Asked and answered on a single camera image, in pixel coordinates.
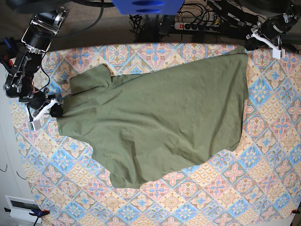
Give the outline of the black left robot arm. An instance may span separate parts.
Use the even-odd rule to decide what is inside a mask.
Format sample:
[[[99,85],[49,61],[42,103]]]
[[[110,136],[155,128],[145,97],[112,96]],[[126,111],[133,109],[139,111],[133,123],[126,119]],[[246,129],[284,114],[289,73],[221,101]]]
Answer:
[[[282,49],[281,34],[291,30],[300,19],[297,13],[284,13],[273,16],[265,22],[257,23],[257,26],[252,28],[252,33],[246,36],[245,48],[248,51],[258,49],[261,46],[269,46],[270,48]]]

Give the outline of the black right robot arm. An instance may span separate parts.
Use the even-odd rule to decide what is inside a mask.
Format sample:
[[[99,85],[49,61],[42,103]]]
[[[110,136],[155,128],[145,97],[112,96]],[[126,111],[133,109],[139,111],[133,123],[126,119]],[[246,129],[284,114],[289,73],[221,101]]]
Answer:
[[[61,102],[55,95],[48,94],[47,86],[35,87],[33,78],[42,68],[42,59],[60,31],[67,14],[68,9],[64,6],[54,11],[34,14],[21,39],[21,47],[17,46],[13,38],[4,39],[7,54],[0,57],[0,62],[8,75],[3,89],[9,98],[17,98],[20,103],[24,103],[27,111],[35,111],[34,114],[29,114],[30,121],[43,114],[50,114],[52,117],[63,114]]]

